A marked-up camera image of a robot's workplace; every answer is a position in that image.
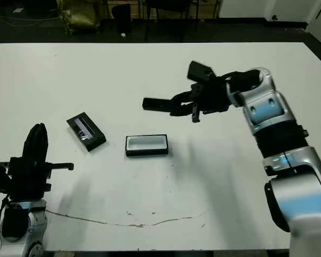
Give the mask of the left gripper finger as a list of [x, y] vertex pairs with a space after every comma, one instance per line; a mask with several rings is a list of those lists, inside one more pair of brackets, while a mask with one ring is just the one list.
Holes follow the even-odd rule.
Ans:
[[30, 132], [24, 142], [22, 157], [29, 157], [35, 161], [37, 161], [39, 159], [39, 157], [38, 157], [39, 130], [40, 130], [39, 124], [35, 124], [31, 128], [31, 130], [30, 130]]
[[48, 151], [48, 134], [47, 134], [46, 126], [43, 123], [40, 124], [40, 139], [39, 139], [39, 143], [40, 143], [39, 156], [40, 156], [41, 161], [45, 161], [46, 155], [47, 155], [47, 151]]

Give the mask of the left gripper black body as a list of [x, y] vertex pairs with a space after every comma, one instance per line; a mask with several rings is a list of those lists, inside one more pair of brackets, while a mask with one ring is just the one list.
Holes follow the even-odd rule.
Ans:
[[11, 200], [39, 200], [51, 190], [47, 179], [54, 169], [73, 170], [73, 163], [49, 163], [31, 157], [12, 157], [8, 175], [11, 176], [9, 195]]

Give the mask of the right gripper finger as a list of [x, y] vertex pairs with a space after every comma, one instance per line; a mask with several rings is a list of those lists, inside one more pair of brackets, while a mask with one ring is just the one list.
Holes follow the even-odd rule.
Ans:
[[195, 94], [192, 91], [182, 92], [172, 98], [173, 104], [183, 104], [195, 101]]
[[188, 116], [188, 115], [191, 115], [192, 112], [193, 112], [192, 105], [181, 105], [181, 106], [174, 107], [170, 112], [170, 116], [173, 116], [173, 117]]

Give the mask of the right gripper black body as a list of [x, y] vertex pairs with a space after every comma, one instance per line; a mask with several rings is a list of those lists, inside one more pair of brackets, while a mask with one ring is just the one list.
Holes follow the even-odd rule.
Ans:
[[200, 112], [203, 112], [203, 114], [211, 114], [227, 111], [231, 105], [231, 101], [227, 96], [226, 78], [214, 77], [208, 82], [192, 84], [190, 99], [193, 104], [193, 123], [200, 121]]

